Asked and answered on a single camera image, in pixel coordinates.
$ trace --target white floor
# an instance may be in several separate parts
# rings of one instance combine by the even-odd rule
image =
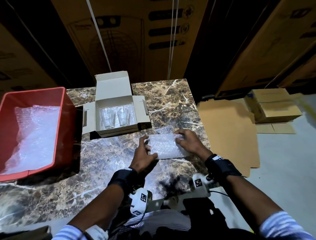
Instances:
[[[305,108],[301,107],[304,115],[293,121],[297,134],[258,134],[261,167],[252,169],[248,180],[316,237],[316,122],[311,113],[312,108],[316,112],[316,95],[305,96],[300,104]],[[224,192],[221,187],[212,190]],[[229,197],[212,193],[210,199],[225,215],[229,227],[250,229]],[[50,225],[54,235],[70,219],[23,229]]]

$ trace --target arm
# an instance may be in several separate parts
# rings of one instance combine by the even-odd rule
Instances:
[[[175,133],[185,135],[185,140],[176,139],[176,142],[188,152],[196,154],[203,162],[213,155],[201,143],[195,132],[180,129]],[[267,195],[241,176],[229,175],[219,183],[255,232],[259,231],[259,227],[268,217],[282,211]]]
[[[154,159],[158,157],[157,153],[148,155],[148,150],[145,146],[145,139],[148,136],[143,136],[139,139],[139,146],[135,150],[134,158],[129,166],[139,174],[144,171]],[[111,220],[115,216],[115,213],[120,206],[124,196],[126,196],[133,187],[133,180],[135,178],[129,178],[129,186],[121,184],[121,181],[115,181],[112,177],[106,189],[104,189],[95,199],[93,199],[86,207],[84,207],[69,223],[82,232],[85,232],[88,228],[97,225],[104,231],[110,225]],[[61,230],[56,238],[69,234],[70,230]]]

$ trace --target black wrist strap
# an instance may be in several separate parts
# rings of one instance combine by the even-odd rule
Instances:
[[[118,170],[113,174],[113,177],[107,186],[117,184],[123,189],[124,196],[127,196],[133,190],[133,186],[137,180],[137,175],[137,172],[132,168]]]
[[[225,180],[227,176],[242,176],[242,174],[237,170],[237,168],[228,159],[224,159],[217,154],[213,154],[207,158],[205,161],[205,166],[207,167],[209,173],[215,178],[219,183]]]

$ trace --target marble table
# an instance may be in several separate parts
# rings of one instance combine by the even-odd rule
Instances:
[[[78,213],[107,186],[116,170],[129,166],[143,135],[186,128],[196,131],[204,145],[210,147],[186,79],[136,83],[132,89],[134,95],[145,96],[152,127],[93,140],[90,134],[80,134],[74,145],[77,154],[74,152],[71,167],[0,183],[2,229]],[[67,94],[75,106],[81,106],[94,101],[95,87],[69,89]],[[163,198],[170,192],[183,193],[190,189],[189,180],[197,172],[207,173],[204,164],[194,157],[160,160],[146,176],[144,188],[153,193],[153,199]]]

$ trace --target clear glass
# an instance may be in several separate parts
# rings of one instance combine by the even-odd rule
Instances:
[[[115,109],[106,107],[101,109],[101,118],[104,124],[104,129],[113,129],[115,126]]]
[[[118,106],[116,108],[118,113],[118,121],[121,127],[125,127],[129,125],[130,119],[130,108],[127,105]]]

